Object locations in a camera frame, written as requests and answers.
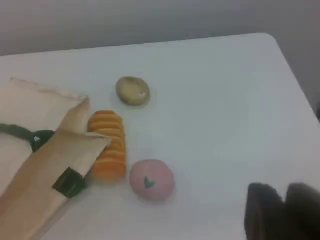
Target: gray wall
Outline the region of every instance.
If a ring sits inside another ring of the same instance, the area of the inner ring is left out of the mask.
[[[0,55],[266,32],[320,104],[319,0],[1,0]]]

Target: orange bread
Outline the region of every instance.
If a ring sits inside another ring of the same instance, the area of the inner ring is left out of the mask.
[[[111,145],[95,161],[91,175],[99,182],[114,183],[126,176],[126,136],[123,120],[110,110],[97,111],[88,122],[88,132],[112,137]]]

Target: paper bag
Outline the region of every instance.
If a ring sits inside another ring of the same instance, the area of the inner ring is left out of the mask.
[[[40,84],[12,79],[0,89],[0,124],[55,131],[36,152],[28,141],[0,133],[1,240],[31,240],[80,192],[84,177],[111,142],[85,133],[89,110],[85,95]]]

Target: white table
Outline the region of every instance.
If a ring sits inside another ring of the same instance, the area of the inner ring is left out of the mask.
[[[151,102],[123,105],[115,83],[145,79]],[[93,185],[70,201],[44,240],[245,239],[247,186],[320,189],[320,129],[276,41],[251,34],[0,57],[10,77],[84,92],[93,110],[124,118],[128,169],[160,159],[174,171],[165,204],[127,182]]]

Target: beige round bun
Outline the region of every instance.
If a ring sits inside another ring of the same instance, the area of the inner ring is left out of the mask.
[[[122,102],[131,106],[140,106],[150,99],[150,89],[145,81],[133,76],[125,76],[116,83],[116,94]]]

